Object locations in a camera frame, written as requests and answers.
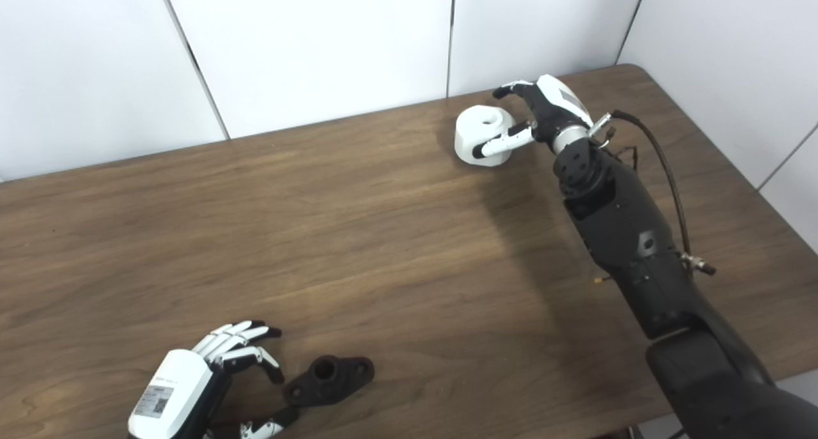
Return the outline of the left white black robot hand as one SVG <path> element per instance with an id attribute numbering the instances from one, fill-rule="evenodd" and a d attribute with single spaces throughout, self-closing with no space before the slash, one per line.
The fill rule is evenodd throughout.
<path id="1" fill-rule="evenodd" d="M 262 419 L 213 424 L 235 374 L 258 366 L 274 385 L 284 383 L 278 361 L 256 344 L 281 334 L 260 320 L 226 323 L 193 348 L 167 353 L 128 418 L 128 437 L 272 438 L 281 434 L 299 418 L 294 407 Z"/>

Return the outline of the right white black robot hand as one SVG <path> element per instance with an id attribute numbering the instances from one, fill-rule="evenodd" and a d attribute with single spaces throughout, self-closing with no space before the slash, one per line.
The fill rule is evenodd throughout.
<path id="1" fill-rule="evenodd" d="M 539 142 L 559 154 L 580 139 L 590 139 L 595 123 L 573 90 L 555 76 L 544 74 L 535 82 L 513 81 L 496 88 L 497 100 L 508 95 L 523 99 L 534 116 L 474 146 L 472 156 L 483 159 Z"/>

